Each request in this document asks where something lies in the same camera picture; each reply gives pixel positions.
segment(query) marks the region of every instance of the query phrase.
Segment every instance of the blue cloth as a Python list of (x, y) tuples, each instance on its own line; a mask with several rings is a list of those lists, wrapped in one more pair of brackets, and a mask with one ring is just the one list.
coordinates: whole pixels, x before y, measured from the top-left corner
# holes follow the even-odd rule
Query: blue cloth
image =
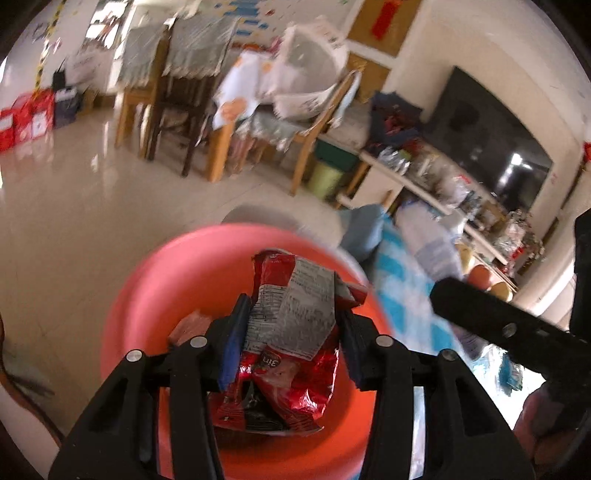
[(339, 246), (358, 263), (366, 261), (382, 241), (384, 213), (384, 208), (377, 204), (364, 205), (344, 213), (349, 217), (349, 224)]
[(390, 222), (384, 225), (374, 269), (374, 288), (397, 340), (417, 352), (435, 355), (451, 348), (463, 355), (449, 322), (433, 313), (433, 282)]

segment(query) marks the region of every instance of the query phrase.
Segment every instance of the chip bag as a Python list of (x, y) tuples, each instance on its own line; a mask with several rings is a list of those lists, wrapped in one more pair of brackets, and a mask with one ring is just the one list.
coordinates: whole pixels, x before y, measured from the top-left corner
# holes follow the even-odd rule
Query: chip bag
[(332, 396), (339, 359), (335, 310), (365, 301), (364, 287), (282, 251), (256, 255), (253, 307), (236, 381), (209, 397), (213, 424), (310, 434)]

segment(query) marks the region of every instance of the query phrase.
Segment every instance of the wall decoration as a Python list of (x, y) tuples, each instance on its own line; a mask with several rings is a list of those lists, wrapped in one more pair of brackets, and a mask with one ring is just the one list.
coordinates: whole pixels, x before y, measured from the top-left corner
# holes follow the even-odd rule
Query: wall decoration
[(41, 89), (41, 78), (43, 77), (43, 68), (45, 67), (45, 62), (51, 49), (51, 43), (49, 42), (49, 39), (55, 31), (57, 23), (60, 21), (61, 12), (62, 10), (64, 10), (64, 5), (67, 1), (68, 0), (60, 0), (60, 3), (57, 4), (56, 12), (53, 14), (51, 23), (48, 25), (45, 31), (45, 42), (43, 44), (43, 50), (41, 51), (41, 58), (39, 59), (39, 64), (37, 65), (37, 74), (35, 75), (35, 93), (37, 93)]
[(349, 39), (396, 57), (423, 0), (366, 0)]
[(349, 0), (202, 0), (199, 10), (242, 17), (235, 41), (269, 47), (289, 22), (305, 23), (325, 15), (341, 27), (352, 4)]

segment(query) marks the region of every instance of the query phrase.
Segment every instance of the black bag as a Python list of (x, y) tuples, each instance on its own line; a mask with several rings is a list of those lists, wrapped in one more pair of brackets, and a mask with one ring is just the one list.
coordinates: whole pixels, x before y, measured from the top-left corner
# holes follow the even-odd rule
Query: black bag
[(396, 93), (375, 92), (371, 99), (369, 138), (363, 149), (377, 157), (385, 147), (398, 150), (407, 141), (420, 137), (422, 111)]
[(53, 78), (51, 79), (51, 89), (53, 92), (66, 88), (66, 68), (64, 63), (66, 59), (61, 63), (60, 67), (53, 72)]

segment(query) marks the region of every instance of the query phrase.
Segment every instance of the television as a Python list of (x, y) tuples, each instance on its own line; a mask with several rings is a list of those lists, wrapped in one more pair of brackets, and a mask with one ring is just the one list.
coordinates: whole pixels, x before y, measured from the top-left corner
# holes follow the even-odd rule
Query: television
[(509, 212), (529, 211), (552, 168), (548, 154), (519, 119), (458, 67), (423, 136)]

